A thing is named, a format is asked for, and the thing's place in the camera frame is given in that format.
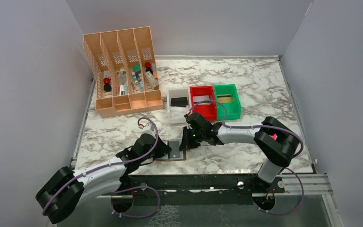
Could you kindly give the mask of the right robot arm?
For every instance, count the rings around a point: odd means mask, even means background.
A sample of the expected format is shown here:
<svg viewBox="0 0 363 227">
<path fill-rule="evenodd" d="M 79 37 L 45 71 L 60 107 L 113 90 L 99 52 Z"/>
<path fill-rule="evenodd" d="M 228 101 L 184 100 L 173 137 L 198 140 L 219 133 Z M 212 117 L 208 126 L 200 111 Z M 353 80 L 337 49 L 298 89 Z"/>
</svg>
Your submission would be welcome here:
<svg viewBox="0 0 363 227">
<path fill-rule="evenodd" d="M 202 142 L 209 145 L 243 143 L 257 145 L 265 154 L 254 179 L 254 187 L 266 192 L 273 185 L 276 176 L 289 167 L 292 159 L 303 148 L 303 140 L 274 117 L 266 117 L 257 125 L 229 125 L 225 122 L 211 123 L 199 113 L 186 116 L 187 126 L 182 129 L 179 150 L 198 148 Z"/>
</svg>

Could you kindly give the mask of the white plastic bin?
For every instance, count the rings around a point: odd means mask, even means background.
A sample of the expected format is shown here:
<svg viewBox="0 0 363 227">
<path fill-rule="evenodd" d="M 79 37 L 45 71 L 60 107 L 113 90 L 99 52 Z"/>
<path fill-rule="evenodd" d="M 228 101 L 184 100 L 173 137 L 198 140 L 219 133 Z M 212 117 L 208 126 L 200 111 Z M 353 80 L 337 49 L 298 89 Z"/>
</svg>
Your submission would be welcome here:
<svg viewBox="0 0 363 227">
<path fill-rule="evenodd" d="M 187 97 L 189 105 L 187 107 L 172 107 L 170 106 L 170 99 L 177 97 Z M 190 100 L 190 88 L 189 87 L 173 87 L 167 89 L 167 113 L 168 123 L 170 125 L 185 123 L 184 115 L 189 112 L 192 107 Z"/>
</svg>

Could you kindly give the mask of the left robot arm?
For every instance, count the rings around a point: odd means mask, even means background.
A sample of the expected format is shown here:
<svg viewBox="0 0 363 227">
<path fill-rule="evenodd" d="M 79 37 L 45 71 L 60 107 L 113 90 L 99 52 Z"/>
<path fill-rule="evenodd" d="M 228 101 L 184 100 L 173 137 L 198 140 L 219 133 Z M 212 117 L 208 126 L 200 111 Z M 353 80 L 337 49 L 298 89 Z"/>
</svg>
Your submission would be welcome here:
<svg viewBox="0 0 363 227">
<path fill-rule="evenodd" d="M 35 198 L 43 209 L 43 215 L 57 224 L 83 202 L 110 192 L 126 193 L 130 187 L 130 173 L 144 161 L 162 158 L 171 150 L 160 138 L 143 133 L 132 146 L 106 162 L 79 170 L 71 170 L 67 166 L 60 168 Z"/>
</svg>

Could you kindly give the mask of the red plastic bin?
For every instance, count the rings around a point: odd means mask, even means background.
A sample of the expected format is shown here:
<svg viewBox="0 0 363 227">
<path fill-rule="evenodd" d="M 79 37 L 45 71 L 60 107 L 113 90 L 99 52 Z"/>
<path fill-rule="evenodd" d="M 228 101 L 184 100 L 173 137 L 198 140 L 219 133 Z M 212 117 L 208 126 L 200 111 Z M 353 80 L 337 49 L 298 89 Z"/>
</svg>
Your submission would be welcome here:
<svg viewBox="0 0 363 227">
<path fill-rule="evenodd" d="M 191 105 L 197 104 L 193 103 L 194 96 L 210 96 L 210 100 L 215 100 L 213 86 L 190 87 Z M 200 113 L 208 121 L 215 121 L 217 119 L 217 105 L 212 102 L 199 104 L 192 111 Z"/>
</svg>

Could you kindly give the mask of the orange desk organizer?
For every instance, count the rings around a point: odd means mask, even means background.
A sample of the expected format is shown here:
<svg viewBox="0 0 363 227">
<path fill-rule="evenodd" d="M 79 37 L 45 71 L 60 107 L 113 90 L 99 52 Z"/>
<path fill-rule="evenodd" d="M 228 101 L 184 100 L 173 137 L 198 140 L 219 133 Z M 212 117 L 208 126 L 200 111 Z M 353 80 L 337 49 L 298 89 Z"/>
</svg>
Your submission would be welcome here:
<svg viewBox="0 0 363 227">
<path fill-rule="evenodd" d="M 149 26 L 83 35 L 83 48 L 96 82 L 96 110 L 102 118 L 163 108 L 161 90 L 152 90 L 144 73 L 159 83 Z M 112 90 L 104 92 L 103 79 Z"/>
</svg>

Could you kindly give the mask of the brown leather card holder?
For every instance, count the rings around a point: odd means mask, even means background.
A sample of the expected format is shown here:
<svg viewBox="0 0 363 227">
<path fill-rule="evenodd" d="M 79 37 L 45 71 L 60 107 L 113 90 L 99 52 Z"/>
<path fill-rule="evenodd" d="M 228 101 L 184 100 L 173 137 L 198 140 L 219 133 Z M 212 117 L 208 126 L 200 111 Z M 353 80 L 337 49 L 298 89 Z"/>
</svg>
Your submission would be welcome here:
<svg viewBox="0 0 363 227">
<path fill-rule="evenodd" d="M 187 159 L 186 151 L 179 150 L 181 140 L 170 140 L 166 144 L 172 149 L 167 155 L 156 159 L 156 161 L 184 161 Z"/>
</svg>

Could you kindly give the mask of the green plastic bin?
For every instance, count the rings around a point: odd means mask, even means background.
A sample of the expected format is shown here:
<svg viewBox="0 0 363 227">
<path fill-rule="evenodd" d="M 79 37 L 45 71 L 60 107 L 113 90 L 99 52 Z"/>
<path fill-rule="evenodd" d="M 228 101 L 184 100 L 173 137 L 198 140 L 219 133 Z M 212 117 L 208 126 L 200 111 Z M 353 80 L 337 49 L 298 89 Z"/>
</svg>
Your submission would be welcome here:
<svg viewBox="0 0 363 227">
<path fill-rule="evenodd" d="M 235 84 L 213 85 L 216 101 L 227 109 L 226 120 L 236 120 L 241 117 L 241 102 Z"/>
</svg>

